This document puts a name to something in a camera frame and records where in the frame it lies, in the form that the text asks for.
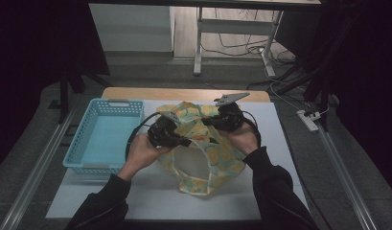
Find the white table surface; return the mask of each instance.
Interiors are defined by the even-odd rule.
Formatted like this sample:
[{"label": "white table surface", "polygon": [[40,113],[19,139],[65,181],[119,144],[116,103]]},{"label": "white table surface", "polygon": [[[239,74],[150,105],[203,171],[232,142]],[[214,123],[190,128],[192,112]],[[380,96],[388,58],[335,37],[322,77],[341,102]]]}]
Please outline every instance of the white table surface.
[{"label": "white table surface", "polygon": [[[179,101],[145,102],[145,117],[162,104]],[[193,102],[214,104],[213,102]],[[239,103],[242,110],[252,113],[262,134],[262,145],[273,165],[280,165],[290,172],[293,190],[307,207],[300,181],[292,163],[288,145],[273,103]],[[67,170],[47,219],[71,218],[88,194],[97,193],[106,180],[82,180],[73,170]],[[194,196],[178,190],[177,179],[157,161],[138,172],[132,179],[127,197],[129,211],[126,219],[146,220],[249,220],[260,219],[252,190],[252,171],[246,166],[236,178],[208,196]]]}]

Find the light blue plastic basket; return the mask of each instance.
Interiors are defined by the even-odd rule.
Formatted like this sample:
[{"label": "light blue plastic basket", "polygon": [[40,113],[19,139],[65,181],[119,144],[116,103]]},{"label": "light blue plastic basket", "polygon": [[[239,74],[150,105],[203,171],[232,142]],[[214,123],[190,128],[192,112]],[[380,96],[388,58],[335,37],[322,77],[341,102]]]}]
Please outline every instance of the light blue plastic basket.
[{"label": "light blue plastic basket", "polygon": [[63,165],[78,174],[117,173],[125,164],[127,139],[143,115],[142,101],[92,100]]}]

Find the hand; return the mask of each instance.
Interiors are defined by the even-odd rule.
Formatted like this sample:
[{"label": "hand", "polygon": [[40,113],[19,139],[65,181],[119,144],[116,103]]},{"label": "hand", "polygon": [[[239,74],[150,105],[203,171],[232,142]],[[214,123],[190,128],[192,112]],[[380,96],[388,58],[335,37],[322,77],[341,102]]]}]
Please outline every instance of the hand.
[{"label": "hand", "polygon": [[136,135],[130,146],[127,161],[118,172],[118,176],[129,181],[136,173],[153,163],[158,156],[172,149],[155,148],[150,143],[147,133]]},{"label": "hand", "polygon": [[245,155],[258,148],[255,133],[247,123],[243,123],[241,127],[232,132],[220,130],[219,134],[228,138],[231,144]]}]

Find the power strip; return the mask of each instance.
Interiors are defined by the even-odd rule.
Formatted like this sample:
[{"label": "power strip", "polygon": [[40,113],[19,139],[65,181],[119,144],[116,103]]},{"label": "power strip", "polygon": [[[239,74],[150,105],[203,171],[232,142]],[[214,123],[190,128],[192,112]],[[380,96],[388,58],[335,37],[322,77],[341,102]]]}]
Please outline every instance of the power strip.
[{"label": "power strip", "polygon": [[303,121],[304,125],[309,129],[310,132],[315,132],[318,131],[318,126],[311,120],[311,118],[308,116],[304,116],[306,111],[304,110],[299,110],[297,111],[298,116],[300,119]]}]

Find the black curtain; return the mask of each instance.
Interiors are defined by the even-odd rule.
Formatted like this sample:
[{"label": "black curtain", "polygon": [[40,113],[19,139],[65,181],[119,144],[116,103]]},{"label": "black curtain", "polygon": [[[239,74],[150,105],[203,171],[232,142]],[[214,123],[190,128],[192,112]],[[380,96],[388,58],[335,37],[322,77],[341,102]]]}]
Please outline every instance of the black curtain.
[{"label": "black curtain", "polygon": [[0,163],[33,118],[42,89],[65,66],[80,75],[77,64],[109,74],[87,2],[0,1]]},{"label": "black curtain", "polygon": [[371,0],[335,59],[342,123],[392,187],[392,1]]},{"label": "black curtain", "polygon": [[323,11],[284,11],[276,33],[276,41],[296,55],[297,63],[307,72],[314,70],[339,28],[341,2],[320,0]]}]

